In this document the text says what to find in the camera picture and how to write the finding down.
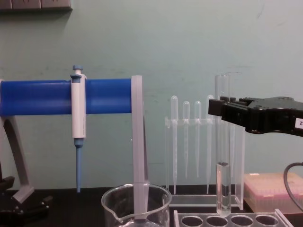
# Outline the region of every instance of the wall outlet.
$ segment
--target wall outlet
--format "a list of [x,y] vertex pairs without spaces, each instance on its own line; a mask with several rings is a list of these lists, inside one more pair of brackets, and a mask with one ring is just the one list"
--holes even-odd
[[11,0],[0,0],[0,10],[13,9]]
[[12,0],[13,9],[41,9],[40,0]]
[[41,0],[41,6],[45,8],[71,8],[70,0]]

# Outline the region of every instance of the white label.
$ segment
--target white label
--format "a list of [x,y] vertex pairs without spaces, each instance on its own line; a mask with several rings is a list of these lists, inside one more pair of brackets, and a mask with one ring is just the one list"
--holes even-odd
[[303,129],[303,119],[296,118],[294,127],[297,129]]

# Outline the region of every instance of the mint green wall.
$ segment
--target mint green wall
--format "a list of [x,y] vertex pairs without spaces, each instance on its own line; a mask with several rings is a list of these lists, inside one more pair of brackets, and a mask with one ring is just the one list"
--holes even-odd
[[[70,15],[1,16],[0,77],[69,79],[73,64],[90,79],[143,75],[154,183],[165,183],[164,117],[172,95],[205,106],[214,75],[229,72],[238,97],[303,101],[301,0],[74,0],[73,8]],[[34,186],[75,187],[71,117],[26,116],[18,123]],[[130,182],[131,116],[92,115],[87,124],[83,186]],[[1,141],[4,174],[15,175]],[[302,146],[299,137],[247,135],[246,172],[282,171],[300,160]]]

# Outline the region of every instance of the blue cylinder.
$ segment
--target blue cylinder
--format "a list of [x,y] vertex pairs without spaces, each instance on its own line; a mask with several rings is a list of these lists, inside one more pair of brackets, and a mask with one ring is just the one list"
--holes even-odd
[[[88,79],[87,114],[131,113],[131,79]],[[0,115],[71,114],[69,80],[3,81]]]

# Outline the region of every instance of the black cable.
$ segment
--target black cable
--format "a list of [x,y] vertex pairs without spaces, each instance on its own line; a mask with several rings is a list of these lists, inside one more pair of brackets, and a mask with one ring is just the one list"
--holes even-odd
[[294,166],[303,166],[303,162],[295,162],[295,163],[292,163],[292,164],[289,164],[285,170],[284,170],[284,173],[283,173],[283,179],[284,179],[284,185],[285,185],[285,188],[286,188],[286,191],[289,195],[289,197],[292,199],[292,201],[295,203],[295,205],[297,205],[297,207],[303,211],[303,206],[299,203],[299,201],[294,197],[292,191],[290,190],[289,188],[289,185],[288,185],[288,181],[287,181],[287,174],[288,174],[288,171],[290,168],[294,167]]

